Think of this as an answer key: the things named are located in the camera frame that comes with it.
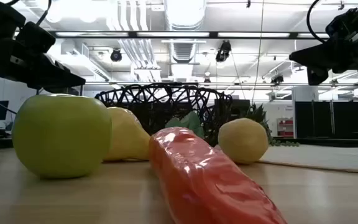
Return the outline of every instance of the red object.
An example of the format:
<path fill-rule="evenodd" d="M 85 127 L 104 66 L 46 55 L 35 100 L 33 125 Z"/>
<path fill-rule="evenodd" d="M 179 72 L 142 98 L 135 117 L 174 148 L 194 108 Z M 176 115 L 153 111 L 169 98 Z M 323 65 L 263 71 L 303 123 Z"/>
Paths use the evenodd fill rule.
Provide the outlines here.
<path fill-rule="evenodd" d="M 150 139 L 150 161 L 176 224 L 285 224 L 263 189 L 192 131 Z"/>

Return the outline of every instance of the ceiling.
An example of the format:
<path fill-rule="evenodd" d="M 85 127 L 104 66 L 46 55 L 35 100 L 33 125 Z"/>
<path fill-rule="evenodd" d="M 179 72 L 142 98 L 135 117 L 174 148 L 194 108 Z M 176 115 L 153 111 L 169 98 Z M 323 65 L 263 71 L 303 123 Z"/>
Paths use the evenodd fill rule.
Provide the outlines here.
<path fill-rule="evenodd" d="M 23 0 L 14 7 L 20 11 L 29 21 L 36 21 L 43 13 L 47 0 Z M 42 27 L 48 30 L 109 30 L 106 18 L 113 12 L 106 7 L 107 0 L 93 0 L 87 5 L 81 6 L 81 2 L 75 1 L 80 11 L 75 14 L 70 8 L 60 7 L 61 20 L 50 22 L 45 20 Z M 258 0 L 251 1 L 247 8 L 247 1 L 240 0 L 207 0 L 205 18 L 201 30 L 203 31 L 229 31 L 229 32 L 308 32 L 306 26 L 306 13 L 313 0 Z M 316 7 L 311 16 L 311 25 L 316 32 L 324 32 L 325 27 L 335 16 L 345 13 L 349 8 L 358 7 L 358 0 L 343 0 L 345 8 L 338 10 L 340 0 L 321 0 L 322 5 Z M 167 29 L 165 22 L 163 0 L 147 0 L 147 25 L 150 30 L 162 31 Z M 94 22 L 83 22 L 83 15 L 97 17 Z M 129 22 L 130 7 L 127 5 L 127 20 Z M 89 57 L 94 64 L 108 73 L 111 80 L 135 81 L 131 75 L 131 60 L 121 50 L 122 60 L 112 62 L 110 54 L 113 48 L 120 48 L 117 39 L 73 39 L 64 40 L 73 43 L 77 49 L 85 45 L 89 48 Z M 205 44 L 197 44 L 195 64 L 191 72 L 191 79 L 203 82 L 205 73 L 209 72 L 212 82 L 263 82 L 261 77 L 268 79 L 277 73 L 283 74 L 285 82 L 305 83 L 305 75 L 296 77 L 291 69 L 291 62 L 287 59 L 293 51 L 305 49 L 319 44 L 317 40 L 230 40 L 232 54 L 224 65 L 215 61 L 216 51 L 223 40 L 205 40 Z M 160 39 L 152 39 L 152 49 L 161 68 L 161 78 L 172 75 L 172 60 L 168 44 L 161 43 Z M 72 70 L 83 76 L 89 82 L 101 81 L 87 62 L 73 58 L 72 55 L 52 55 L 62 60 Z M 95 90 L 109 88 L 110 86 L 98 86 Z"/>

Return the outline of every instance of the fluorescent light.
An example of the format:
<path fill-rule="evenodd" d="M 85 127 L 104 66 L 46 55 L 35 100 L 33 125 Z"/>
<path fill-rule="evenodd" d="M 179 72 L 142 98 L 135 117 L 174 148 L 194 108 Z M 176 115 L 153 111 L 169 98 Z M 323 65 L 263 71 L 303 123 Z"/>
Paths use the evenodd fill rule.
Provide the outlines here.
<path fill-rule="evenodd" d="M 209 32 L 138 32 L 138 37 L 209 37 Z"/>
<path fill-rule="evenodd" d="M 161 40 L 163 44 L 206 44 L 206 40 Z"/>
<path fill-rule="evenodd" d="M 127 32 L 56 32 L 59 37 L 128 37 Z"/>
<path fill-rule="evenodd" d="M 325 33 L 317 33 L 316 35 L 318 37 L 320 37 L 320 38 L 329 38 L 329 35 L 325 34 Z M 300 38 L 314 38 L 313 35 L 311 35 L 311 34 L 298 34 L 298 37 L 300 37 Z"/>
<path fill-rule="evenodd" d="M 272 33 L 272 32 L 220 32 L 218 37 L 289 37 L 290 33 Z"/>

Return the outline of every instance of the yellow pear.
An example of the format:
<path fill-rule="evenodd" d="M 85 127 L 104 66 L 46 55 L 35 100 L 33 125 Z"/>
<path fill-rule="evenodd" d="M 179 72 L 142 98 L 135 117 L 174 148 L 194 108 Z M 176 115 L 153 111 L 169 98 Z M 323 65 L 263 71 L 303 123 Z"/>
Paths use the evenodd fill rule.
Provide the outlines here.
<path fill-rule="evenodd" d="M 124 108 L 108 108 L 112 122 L 111 148 L 105 161 L 148 160 L 150 136 L 136 116 Z"/>
<path fill-rule="evenodd" d="M 218 142 L 230 159 L 241 164 L 258 161 L 269 148 L 264 127 L 247 118 L 236 119 L 222 125 Z"/>

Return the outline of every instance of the table surface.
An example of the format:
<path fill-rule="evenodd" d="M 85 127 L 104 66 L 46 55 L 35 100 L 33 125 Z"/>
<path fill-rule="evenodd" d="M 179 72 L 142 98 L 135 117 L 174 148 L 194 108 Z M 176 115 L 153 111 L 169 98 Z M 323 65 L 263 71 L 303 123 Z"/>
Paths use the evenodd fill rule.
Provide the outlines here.
<path fill-rule="evenodd" d="M 288 223 L 358 223 L 358 174 L 254 164 Z M 0 150 L 0 223 L 173 224 L 148 162 L 103 164 L 89 177 L 40 180 Z"/>

